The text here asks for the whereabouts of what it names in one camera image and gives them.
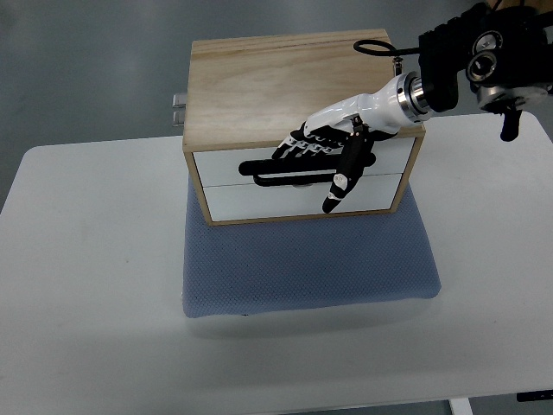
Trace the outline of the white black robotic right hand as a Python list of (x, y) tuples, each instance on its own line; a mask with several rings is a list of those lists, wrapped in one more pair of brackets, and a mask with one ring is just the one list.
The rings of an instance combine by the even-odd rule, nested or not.
[(340, 160), (326, 199), (331, 213), (353, 190), (372, 146), (414, 124), (408, 103), (410, 76), (398, 75), (376, 93), (361, 93), (310, 115), (275, 149), (273, 159), (323, 156), (340, 149)]

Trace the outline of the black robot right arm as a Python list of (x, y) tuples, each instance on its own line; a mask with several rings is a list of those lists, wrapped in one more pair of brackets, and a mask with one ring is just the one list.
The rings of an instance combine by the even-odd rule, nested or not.
[(504, 117), (500, 137), (518, 137), (524, 108), (552, 94), (552, 25), (550, 3), (518, 1), (509, 5), (478, 3), (460, 16), (425, 32), (415, 48), (396, 49), (385, 41), (360, 40), (354, 50), (394, 60), (415, 54), (419, 74), (403, 77), (397, 102), (417, 123), (458, 104), (457, 74), (465, 73), (478, 106)]

